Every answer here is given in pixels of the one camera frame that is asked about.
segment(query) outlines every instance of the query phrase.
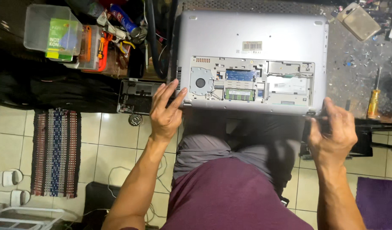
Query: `hand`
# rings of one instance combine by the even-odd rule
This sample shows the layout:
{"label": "hand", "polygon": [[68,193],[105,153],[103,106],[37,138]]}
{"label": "hand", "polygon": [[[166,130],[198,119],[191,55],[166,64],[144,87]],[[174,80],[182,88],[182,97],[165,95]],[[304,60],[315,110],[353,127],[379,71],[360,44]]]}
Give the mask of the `hand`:
{"label": "hand", "polygon": [[183,88],[176,99],[166,108],[168,100],[177,86],[177,79],[168,85],[163,83],[153,95],[150,112],[152,123],[152,134],[150,138],[154,141],[168,144],[182,122],[182,111],[178,108],[186,96],[187,88]]}
{"label": "hand", "polygon": [[311,118],[311,133],[308,138],[312,157],[317,169],[338,169],[343,166],[352,146],[358,141],[355,133],[355,118],[352,113],[334,105],[331,98],[324,100],[331,133],[321,133],[315,118]]}

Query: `purple mat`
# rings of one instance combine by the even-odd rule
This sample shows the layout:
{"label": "purple mat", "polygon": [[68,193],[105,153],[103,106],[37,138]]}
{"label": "purple mat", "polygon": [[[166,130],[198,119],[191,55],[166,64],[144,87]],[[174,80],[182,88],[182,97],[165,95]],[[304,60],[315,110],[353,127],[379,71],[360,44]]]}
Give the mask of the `purple mat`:
{"label": "purple mat", "polygon": [[367,229],[392,229],[392,180],[359,177],[356,204]]}

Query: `metal mesh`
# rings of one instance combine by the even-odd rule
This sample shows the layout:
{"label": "metal mesh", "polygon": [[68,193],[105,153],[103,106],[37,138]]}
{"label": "metal mesh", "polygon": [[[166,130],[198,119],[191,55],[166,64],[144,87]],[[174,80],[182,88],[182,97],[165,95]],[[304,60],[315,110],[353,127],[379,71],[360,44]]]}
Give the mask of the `metal mesh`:
{"label": "metal mesh", "polygon": [[319,14],[319,5],[283,1],[185,0],[183,10],[221,9],[239,12]]}

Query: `striped rug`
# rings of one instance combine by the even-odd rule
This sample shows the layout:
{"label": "striped rug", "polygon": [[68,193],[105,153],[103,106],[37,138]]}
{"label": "striped rug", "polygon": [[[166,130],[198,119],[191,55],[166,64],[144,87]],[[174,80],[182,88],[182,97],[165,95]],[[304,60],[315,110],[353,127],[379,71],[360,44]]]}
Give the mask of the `striped rug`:
{"label": "striped rug", "polygon": [[76,198],[81,114],[61,108],[34,115],[31,194]]}

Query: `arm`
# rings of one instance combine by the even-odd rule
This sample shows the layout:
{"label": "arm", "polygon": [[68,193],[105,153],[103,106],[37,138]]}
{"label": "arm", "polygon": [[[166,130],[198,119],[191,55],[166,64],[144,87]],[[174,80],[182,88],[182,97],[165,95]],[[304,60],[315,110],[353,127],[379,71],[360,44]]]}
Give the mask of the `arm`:
{"label": "arm", "polygon": [[352,113],[325,98],[331,132],[321,133],[320,124],[311,118],[309,146],[319,178],[318,228],[366,229],[346,180],[343,165],[357,142]]}
{"label": "arm", "polygon": [[187,93],[186,88],[165,108],[177,85],[177,80],[168,86],[162,84],[154,94],[150,111],[152,134],[142,156],[123,183],[102,225],[103,230],[145,229],[145,215],[151,205],[160,160],[182,122],[182,111],[178,107]]}

